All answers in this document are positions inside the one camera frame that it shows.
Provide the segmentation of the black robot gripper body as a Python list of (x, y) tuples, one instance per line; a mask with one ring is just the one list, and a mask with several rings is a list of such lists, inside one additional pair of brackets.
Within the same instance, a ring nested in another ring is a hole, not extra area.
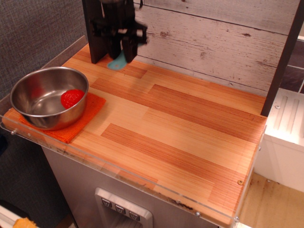
[(147, 27), (135, 20), (133, 2), (101, 2), (102, 15), (93, 17), (93, 34), (111, 38), (132, 38), (135, 43), (147, 44)]

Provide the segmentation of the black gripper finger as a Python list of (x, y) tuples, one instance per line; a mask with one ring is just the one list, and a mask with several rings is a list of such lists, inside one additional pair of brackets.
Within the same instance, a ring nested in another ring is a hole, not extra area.
[(107, 38), (107, 52), (112, 59), (116, 59), (122, 51), (121, 39), (120, 35)]
[(122, 46), (126, 62), (131, 63), (137, 56), (138, 42), (132, 39), (123, 39)]

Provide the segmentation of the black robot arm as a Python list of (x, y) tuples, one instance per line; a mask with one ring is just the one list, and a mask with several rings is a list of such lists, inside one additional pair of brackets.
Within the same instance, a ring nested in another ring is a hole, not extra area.
[(132, 0), (102, 0), (102, 17), (90, 21), (93, 35), (100, 37), (111, 58), (121, 53), (127, 63), (137, 56), (138, 45), (146, 45), (147, 26), (135, 20)]

